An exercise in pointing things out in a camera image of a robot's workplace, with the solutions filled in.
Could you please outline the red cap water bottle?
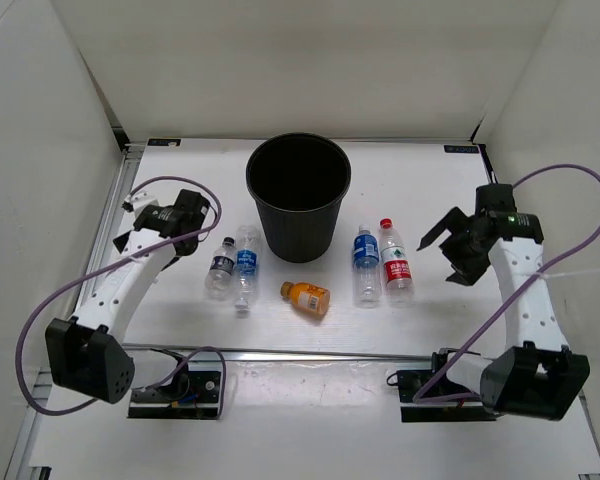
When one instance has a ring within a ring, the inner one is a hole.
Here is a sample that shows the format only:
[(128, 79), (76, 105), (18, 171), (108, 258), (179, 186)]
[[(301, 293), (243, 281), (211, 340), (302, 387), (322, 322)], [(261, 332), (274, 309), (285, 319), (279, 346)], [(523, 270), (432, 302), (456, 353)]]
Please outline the red cap water bottle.
[(379, 251), (390, 301), (406, 304), (413, 294), (413, 278), (404, 242), (389, 218), (380, 220)]

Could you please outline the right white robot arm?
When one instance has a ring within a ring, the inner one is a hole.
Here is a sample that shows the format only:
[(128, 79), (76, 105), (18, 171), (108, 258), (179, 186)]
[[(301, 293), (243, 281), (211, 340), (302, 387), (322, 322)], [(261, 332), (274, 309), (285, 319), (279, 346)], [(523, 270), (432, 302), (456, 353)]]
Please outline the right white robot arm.
[[(454, 270), (449, 281), (470, 286), (494, 269), (502, 305), (494, 319), (506, 323), (504, 352), (493, 359), (471, 346), (493, 325), (488, 320), (413, 396), (416, 404), (441, 403), (461, 393), (494, 414), (558, 421), (578, 396), (590, 373), (586, 356), (571, 351), (557, 323), (543, 265), (543, 234), (536, 216), (480, 208), (472, 216), (451, 209), (421, 239), (440, 246)], [(437, 397), (430, 396), (430, 390)]]

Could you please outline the small black cap water bottle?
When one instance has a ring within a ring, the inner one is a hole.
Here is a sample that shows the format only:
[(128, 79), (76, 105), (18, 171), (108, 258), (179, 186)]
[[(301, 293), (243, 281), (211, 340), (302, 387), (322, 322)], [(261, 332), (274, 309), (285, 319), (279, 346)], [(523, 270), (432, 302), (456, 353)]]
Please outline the small black cap water bottle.
[(213, 252), (211, 265), (205, 278), (207, 295), (212, 299), (223, 299), (232, 286), (236, 264), (236, 245), (233, 237), (225, 237)]

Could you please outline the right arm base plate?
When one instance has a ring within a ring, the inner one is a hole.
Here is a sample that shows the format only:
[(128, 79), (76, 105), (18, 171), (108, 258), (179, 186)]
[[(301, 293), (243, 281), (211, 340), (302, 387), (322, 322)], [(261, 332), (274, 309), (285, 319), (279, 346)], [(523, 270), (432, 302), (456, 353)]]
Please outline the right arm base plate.
[(446, 379), (440, 380), (423, 399), (453, 396), (440, 404), (413, 402), (413, 396), (433, 376), (430, 370), (398, 370), (388, 375), (386, 384), (396, 388), (399, 395), (402, 423), (469, 423), (493, 422), (498, 416), (488, 412), (480, 402), (467, 399), (469, 391)]

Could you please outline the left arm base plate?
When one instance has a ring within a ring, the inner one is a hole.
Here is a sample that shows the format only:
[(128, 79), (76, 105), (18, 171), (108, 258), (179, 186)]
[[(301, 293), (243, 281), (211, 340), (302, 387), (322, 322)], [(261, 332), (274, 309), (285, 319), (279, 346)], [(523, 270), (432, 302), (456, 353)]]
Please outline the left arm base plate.
[(164, 385), (133, 390), (127, 418), (218, 420), (224, 400), (225, 372), (220, 360), (190, 362)]

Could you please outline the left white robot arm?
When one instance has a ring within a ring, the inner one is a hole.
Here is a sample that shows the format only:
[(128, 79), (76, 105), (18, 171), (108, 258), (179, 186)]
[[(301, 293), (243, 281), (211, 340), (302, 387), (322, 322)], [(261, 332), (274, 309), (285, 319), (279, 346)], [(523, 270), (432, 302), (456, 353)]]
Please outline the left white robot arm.
[(149, 204), (136, 214), (133, 228), (114, 240), (122, 259), (99, 288), (67, 320), (54, 319), (45, 331), (52, 379), (58, 386), (110, 404), (131, 388), (132, 358), (121, 346), (129, 322), (158, 274), (197, 248), (192, 237), (148, 252), (167, 239), (199, 230), (209, 202), (172, 206)]

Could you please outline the blue cap water bottle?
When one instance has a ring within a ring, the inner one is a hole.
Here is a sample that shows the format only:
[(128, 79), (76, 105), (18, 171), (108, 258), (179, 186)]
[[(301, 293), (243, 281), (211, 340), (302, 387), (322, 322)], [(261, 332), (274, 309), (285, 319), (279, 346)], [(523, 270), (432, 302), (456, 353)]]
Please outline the blue cap water bottle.
[(360, 225), (353, 242), (354, 297), (358, 306), (371, 308), (381, 297), (380, 255), (370, 228)]

